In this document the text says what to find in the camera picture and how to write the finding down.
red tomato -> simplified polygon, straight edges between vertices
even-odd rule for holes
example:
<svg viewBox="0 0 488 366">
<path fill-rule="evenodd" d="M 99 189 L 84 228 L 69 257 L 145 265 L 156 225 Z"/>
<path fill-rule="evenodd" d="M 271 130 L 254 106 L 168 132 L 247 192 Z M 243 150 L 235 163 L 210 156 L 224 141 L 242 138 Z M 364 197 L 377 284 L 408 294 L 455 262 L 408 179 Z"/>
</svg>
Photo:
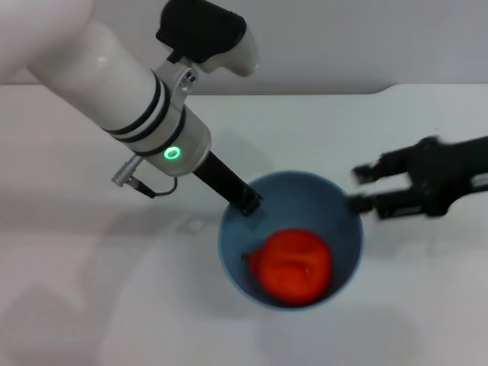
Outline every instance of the red tomato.
<svg viewBox="0 0 488 366">
<path fill-rule="evenodd" d="M 305 230 L 282 230 L 248 257 L 250 271 L 275 299 L 304 306 L 320 299 L 332 281 L 327 244 Z"/>
</svg>

white wall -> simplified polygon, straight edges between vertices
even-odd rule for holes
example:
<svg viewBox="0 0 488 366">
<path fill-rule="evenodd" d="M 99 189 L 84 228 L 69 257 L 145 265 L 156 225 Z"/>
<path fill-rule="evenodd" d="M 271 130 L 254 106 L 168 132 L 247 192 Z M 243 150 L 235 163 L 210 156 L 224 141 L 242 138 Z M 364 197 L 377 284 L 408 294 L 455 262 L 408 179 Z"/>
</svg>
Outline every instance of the white wall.
<svg viewBox="0 0 488 366">
<path fill-rule="evenodd" d="M 251 26 L 261 66 L 249 79 L 219 70 L 204 94 L 377 92 L 396 83 L 488 82 L 486 0 L 213 0 Z M 146 65 L 167 52 L 155 39 L 165 0 L 98 0 Z M 13 82 L 32 82 L 23 72 Z"/>
</svg>

white surface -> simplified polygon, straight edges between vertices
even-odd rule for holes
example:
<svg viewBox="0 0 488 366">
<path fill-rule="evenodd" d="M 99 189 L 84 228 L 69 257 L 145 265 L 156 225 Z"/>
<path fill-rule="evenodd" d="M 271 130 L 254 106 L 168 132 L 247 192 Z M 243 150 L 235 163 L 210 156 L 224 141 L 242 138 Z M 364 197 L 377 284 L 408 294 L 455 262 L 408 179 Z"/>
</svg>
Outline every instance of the white surface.
<svg viewBox="0 0 488 366">
<path fill-rule="evenodd" d="M 488 85 L 402 85 L 189 106 L 244 179 L 303 169 L 354 191 L 349 170 L 382 152 L 487 135 L 487 99 Z M 195 177 L 149 201 L 110 182 L 127 149 L 43 87 L 1 87 L 0 111 L 2 366 L 488 364 L 488 195 L 441 220 L 365 217 L 353 282 L 315 310 L 278 313 L 226 278 L 225 203 Z M 150 165 L 138 176 L 171 184 Z"/>
<path fill-rule="evenodd" d="M 261 65 L 250 79 L 219 70 L 202 80 L 201 93 L 354 94 L 396 83 L 488 82 L 485 0 L 213 2 L 246 19 Z M 155 37 L 164 4 L 97 0 L 95 13 L 156 68 L 168 55 Z"/>
</svg>

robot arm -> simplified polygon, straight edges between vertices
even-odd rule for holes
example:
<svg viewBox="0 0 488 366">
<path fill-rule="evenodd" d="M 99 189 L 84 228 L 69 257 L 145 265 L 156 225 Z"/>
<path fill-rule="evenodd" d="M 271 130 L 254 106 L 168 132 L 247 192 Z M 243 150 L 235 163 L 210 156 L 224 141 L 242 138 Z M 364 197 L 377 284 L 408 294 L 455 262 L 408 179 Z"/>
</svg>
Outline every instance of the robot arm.
<svg viewBox="0 0 488 366">
<path fill-rule="evenodd" d="M 425 214 L 444 216 L 468 194 L 488 191 L 488 137 L 462 143 L 441 143 L 428 137 L 415 146 L 383 154 L 374 165 L 353 171 L 359 184 L 407 173 L 411 188 L 348 199 L 358 214 L 376 210 L 380 219 Z"/>
<path fill-rule="evenodd" d="M 132 150 L 134 157 L 113 178 L 116 184 L 149 197 L 162 195 L 133 177 L 146 160 L 175 178 L 194 173 L 243 214 L 252 214 L 259 195 L 210 151 L 210 131 L 185 106 L 198 80 L 193 65 L 205 72 L 222 66 L 238 75 L 249 75 L 257 66 L 244 20 L 205 0 L 171 0 L 157 37 L 173 52 L 152 72 L 110 29 L 91 19 L 92 9 L 93 0 L 3 2 L 0 78 L 26 66 Z"/>
</svg>

black cable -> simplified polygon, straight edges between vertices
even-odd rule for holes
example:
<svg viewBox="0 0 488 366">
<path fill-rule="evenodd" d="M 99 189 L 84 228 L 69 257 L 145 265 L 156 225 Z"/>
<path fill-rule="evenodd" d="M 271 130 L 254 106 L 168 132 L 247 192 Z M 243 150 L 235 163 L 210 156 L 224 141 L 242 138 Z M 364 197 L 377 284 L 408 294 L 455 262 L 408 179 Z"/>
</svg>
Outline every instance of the black cable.
<svg viewBox="0 0 488 366">
<path fill-rule="evenodd" d="M 171 193 L 174 193 L 176 191 L 176 188 L 178 188 L 178 178 L 175 177 L 175 183 L 173 185 L 173 188 L 171 188 L 167 192 L 156 193 L 156 197 L 169 196 Z"/>
</svg>

